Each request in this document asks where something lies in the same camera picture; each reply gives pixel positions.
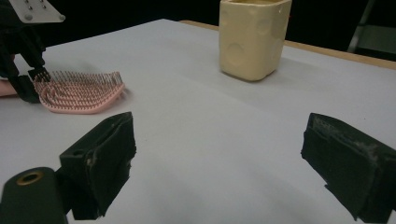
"white surface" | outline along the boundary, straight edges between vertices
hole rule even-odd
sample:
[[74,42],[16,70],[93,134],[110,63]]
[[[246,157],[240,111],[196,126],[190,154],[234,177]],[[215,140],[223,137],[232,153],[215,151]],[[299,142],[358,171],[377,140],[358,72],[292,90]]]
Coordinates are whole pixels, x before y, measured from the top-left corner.
[[301,158],[303,132],[316,112],[396,148],[396,71],[285,47],[271,76],[246,83],[219,71],[218,43],[162,20],[47,49],[49,71],[118,70],[128,91],[89,116],[0,99],[0,183],[58,169],[93,126],[132,111],[131,178],[105,217],[70,223],[356,223]]

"hairbrush bristle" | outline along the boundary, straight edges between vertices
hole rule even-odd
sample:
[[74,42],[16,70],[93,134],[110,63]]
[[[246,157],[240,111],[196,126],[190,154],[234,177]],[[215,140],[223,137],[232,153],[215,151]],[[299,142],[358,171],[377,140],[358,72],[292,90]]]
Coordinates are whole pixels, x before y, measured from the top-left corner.
[[35,77],[40,102],[54,113],[95,114],[109,107],[125,85],[120,73],[41,73]]

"brush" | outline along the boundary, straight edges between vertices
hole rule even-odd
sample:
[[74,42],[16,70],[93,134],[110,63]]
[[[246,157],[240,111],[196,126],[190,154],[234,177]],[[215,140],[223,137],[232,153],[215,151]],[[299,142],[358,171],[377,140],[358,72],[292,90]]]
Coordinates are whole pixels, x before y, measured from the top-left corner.
[[33,81],[41,104],[53,113],[99,113],[122,94],[120,73],[82,74],[56,71],[37,74]]

